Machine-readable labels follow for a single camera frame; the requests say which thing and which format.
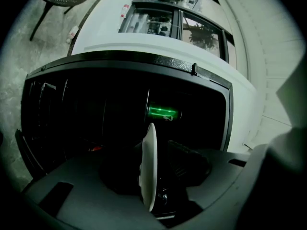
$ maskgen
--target tree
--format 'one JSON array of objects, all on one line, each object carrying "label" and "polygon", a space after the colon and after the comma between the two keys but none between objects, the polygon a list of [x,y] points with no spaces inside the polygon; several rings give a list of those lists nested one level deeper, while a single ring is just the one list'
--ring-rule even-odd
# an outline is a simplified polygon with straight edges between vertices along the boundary
[{"label": "tree", "polygon": [[214,38],[214,31],[212,28],[206,25],[193,25],[184,27],[183,30],[188,30],[191,32],[191,36],[189,37],[190,42],[198,47],[203,49],[211,49],[216,46],[218,40]]},{"label": "tree", "polygon": [[167,26],[162,26],[162,27],[161,27],[161,31],[166,32],[167,30],[168,30],[168,27],[167,27]]}]

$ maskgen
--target window glass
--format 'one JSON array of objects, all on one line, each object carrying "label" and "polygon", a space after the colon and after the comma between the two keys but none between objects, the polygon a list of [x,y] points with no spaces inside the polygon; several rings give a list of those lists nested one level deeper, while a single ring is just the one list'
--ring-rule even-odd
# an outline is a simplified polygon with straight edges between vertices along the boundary
[{"label": "window glass", "polygon": [[137,9],[128,21],[126,33],[146,33],[170,36],[172,13]]},{"label": "window glass", "polygon": [[198,23],[183,16],[182,41],[220,57],[219,31],[205,22]]},{"label": "window glass", "polygon": [[229,64],[236,69],[236,48],[229,41],[227,41]]}]

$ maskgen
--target chair leg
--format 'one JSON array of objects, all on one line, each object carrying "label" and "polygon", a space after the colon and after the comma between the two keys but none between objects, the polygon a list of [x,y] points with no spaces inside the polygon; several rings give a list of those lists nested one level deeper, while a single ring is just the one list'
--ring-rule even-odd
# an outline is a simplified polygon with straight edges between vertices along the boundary
[{"label": "chair leg", "polygon": [[64,12],[64,14],[67,14],[67,12],[68,12],[69,10],[71,10],[73,7],[74,7],[74,6],[69,7],[69,8]]},{"label": "chair leg", "polygon": [[51,9],[51,7],[52,7],[52,3],[47,2],[46,5],[45,5],[45,8],[44,8],[44,12],[43,12],[42,16],[39,18],[39,20],[38,20],[36,26],[34,27],[34,30],[33,30],[32,34],[31,34],[31,36],[30,36],[30,41],[32,41],[32,39],[33,39],[33,37],[34,37],[34,35],[35,35],[35,32],[37,31],[39,25],[42,23],[44,17],[45,17],[46,14],[48,13],[48,11]]}]

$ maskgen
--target green led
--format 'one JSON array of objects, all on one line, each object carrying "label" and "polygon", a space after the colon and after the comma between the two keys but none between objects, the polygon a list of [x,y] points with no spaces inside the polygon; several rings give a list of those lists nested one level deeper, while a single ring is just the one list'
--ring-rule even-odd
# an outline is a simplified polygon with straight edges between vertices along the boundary
[{"label": "green led", "polygon": [[157,105],[150,105],[148,110],[148,116],[151,118],[165,118],[165,119],[177,119],[178,111],[170,107],[161,107]]}]

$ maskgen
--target white wall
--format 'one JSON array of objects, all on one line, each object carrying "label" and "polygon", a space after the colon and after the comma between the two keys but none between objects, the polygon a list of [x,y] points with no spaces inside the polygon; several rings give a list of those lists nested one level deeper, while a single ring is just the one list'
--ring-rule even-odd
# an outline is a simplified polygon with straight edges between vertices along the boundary
[{"label": "white wall", "polygon": [[97,36],[92,45],[85,47],[83,51],[99,50],[131,50],[176,58],[197,63],[198,66],[230,81],[233,85],[234,114],[228,151],[246,151],[246,148],[241,148],[251,128],[250,120],[253,115],[256,90],[244,76],[225,61],[194,45],[151,34],[118,33],[104,35],[103,40]]},{"label": "white wall", "polygon": [[229,21],[229,25],[231,27],[232,35],[234,37],[234,42],[236,46],[236,69],[248,79],[248,62],[247,55],[245,52],[245,45],[243,36],[237,22],[237,18],[233,14],[231,7],[229,6],[227,0],[219,0],[221,7]]},{"label": "white wall", "polygon": [[253,129],[246,144],[255,147],[291,128],[276,91],[290,76],[303,56],[306,43],[295,22],[278,0],[225,0],[231,9],[226,15],[241,31],[246,54],[248,79],[258,90]]}]

